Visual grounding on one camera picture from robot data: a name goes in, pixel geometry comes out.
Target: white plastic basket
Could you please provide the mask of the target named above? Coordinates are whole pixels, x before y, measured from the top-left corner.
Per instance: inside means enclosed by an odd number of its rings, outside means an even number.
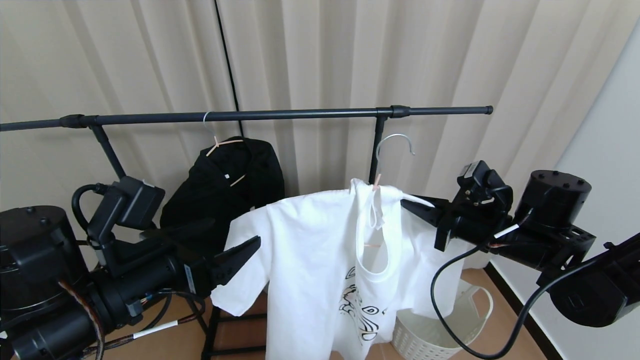
[[[484,291],[489,298],[489,310],[482,318],[473,299],[478,290]],[[445,320],[468,345],[480,334],[492,311],[493,299],[489,291],[461,280],[453,312]],[[398,311],[392,344],[406,360],[444,360],[462,349],[438,319],[419,316],[410,310]]]

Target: clothes hanger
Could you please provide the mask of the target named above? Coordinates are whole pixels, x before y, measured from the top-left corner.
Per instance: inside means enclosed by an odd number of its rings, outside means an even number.
[[[202,117],[202,125],[204,126],[204,128],[206,130],[209,130],[212,134],[213,134],[213,140],[216,142],[213,147],[211,147],[211,150],[209,150],[209,152],[207,152],[207,156],[211,155],[211,153],[213,152],[213,150],[217,149],[218,147],[220,147],[220,145],[225,145],[226,143],[234,143],[234,142],[244,142],[244,140],[229,140],[226,142],[218,142],[218,138],[216,137],[216,133],[212,130],[209,129],[207,127],[207,115],[210,113],[211,111],[207,111],[207,113],[204,114],[204,116]],[[233,183],[231,183],[231,185],[229,185],[229,187],[234,186],[235,184],[237,184],[240,180],[244,179],[245,175],[242,175],[241,177],[238,177],[237,180],[235,180]]]
[[[382,146],[382,143],[385,142],[385,140],[392,138],[394,136],[402,136],[403,138],[405,138],[406,141],[409,143],[409,152],[411,153],[411,155],[415,156],[415,152],[413,152],[413,144],[411,143],[411,138],[409,138],[409,136],[406,136],[405,134],[391,134],[386,138],[382,139],[380,143],[378,143],[378,146],[376,147],[376,160],[378,160],[378,175],[376,176],[376,181],[373,183],[374,191],[380,187],[379,186],[380,177],[382,176],[382,161],[380,160],[380,147]]]

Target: black baseboard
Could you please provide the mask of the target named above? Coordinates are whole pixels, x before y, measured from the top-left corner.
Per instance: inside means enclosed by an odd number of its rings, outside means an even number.
[[[507,282],[502,278],[500,273],[498,273],[498,270],[489,263],[489,265],[484,268],[484,271],[489,275],[489,278],[493,281],[498,290],[500,290],[502,296],[507,300],[513,311],[515,311],[516,314],[519,313],[520,310],[522,310],[522,303],[511,287],[507,285]],[[540,326],[535,320],[533,320],[531,315],[527,315],[524,326],[527,328],[529,334],[531,334],[531,337],[538,344],[538,347],[540,347],[540,350],[542,350],[548,360],[563,360],[560,353],[556,350],[556,347],[551,344],[547,335],[545,335],[542,329],[540,329]]]

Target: floor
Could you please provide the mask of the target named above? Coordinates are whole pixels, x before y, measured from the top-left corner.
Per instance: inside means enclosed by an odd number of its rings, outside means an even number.
[[[489,318],[484,331],[473,342],[472,348],[483,353],[494,353],[504,345],[516,320],[516,314],[509,307],[506,300],[498,289],[493,285],[489,277],[483,270],[465,270],[462,278],[471,284],[480,285],[492,294],[494,301],[493,314]],[[482,313],[488,308],[486,297],[482,294],[475,296],[478,309]],[[132,331],[142,328],[147,322],[146,319],[155,317],[160,305],[145,312],[145,320],[136,327],[126,327],[108,336],[108,339],[126,335]],[[266,296],[262,294],[249,313],[263,313],[266,310]],[[205,318],[209,319],[211,303],[207,303],[207,313]],[[181,299],[175,299],[162,322],[177,319],[190,313],[188,306]],[[247,347],[264,345],[266,337],[266,319],[250,320],[244,322],[224,323],[218,328],[216,337],[216,349]],[[202,344],[204,343],[204,333],[200,330],[197,322],[186,323],[177,327],[172,327],[143,338],[120,348],[108,350],[105,353],[105,360],[128,360],[128,359],[200,359]],[[236,354],[229,356],[218,356],[212,360],[259,360],[264,359],[264,353]],[[342,357],[338,353],[333,353],[331,360],[339,360]],[[475,359],[474,356],[461,351],[452,359],[468,360]],[[542,360],[545,356],[531,338],[531,335],[523,329],[511,349],[511,352],[503,359],[518,360]],[[389,343],[377,344],[372,347],[367,360],[403,360]]]

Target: curtain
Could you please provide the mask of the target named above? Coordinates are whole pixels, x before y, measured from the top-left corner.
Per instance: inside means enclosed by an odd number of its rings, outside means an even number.
[[[385,135],[407,134],[416,155],[385,142],[381,183],[451,198],[462,166],[485,160],[519,196],[530,171],[562,155],[639,14],[635,0],[1,1],[0,120],[232,111],[234,88],[240,110],[494,105],[490,116],[388,120]],[[237,123],[209,126],[106,131],[127,173],[168,198],[211,131],[239,134]],[[373,127],[244,122],[273,144],[288,195],[366,179]],[[2,209],[71,214],[78,186],[115,180],[88,130],[2,133],[0,146]],[[99,199],[85,197],[89,214]]]

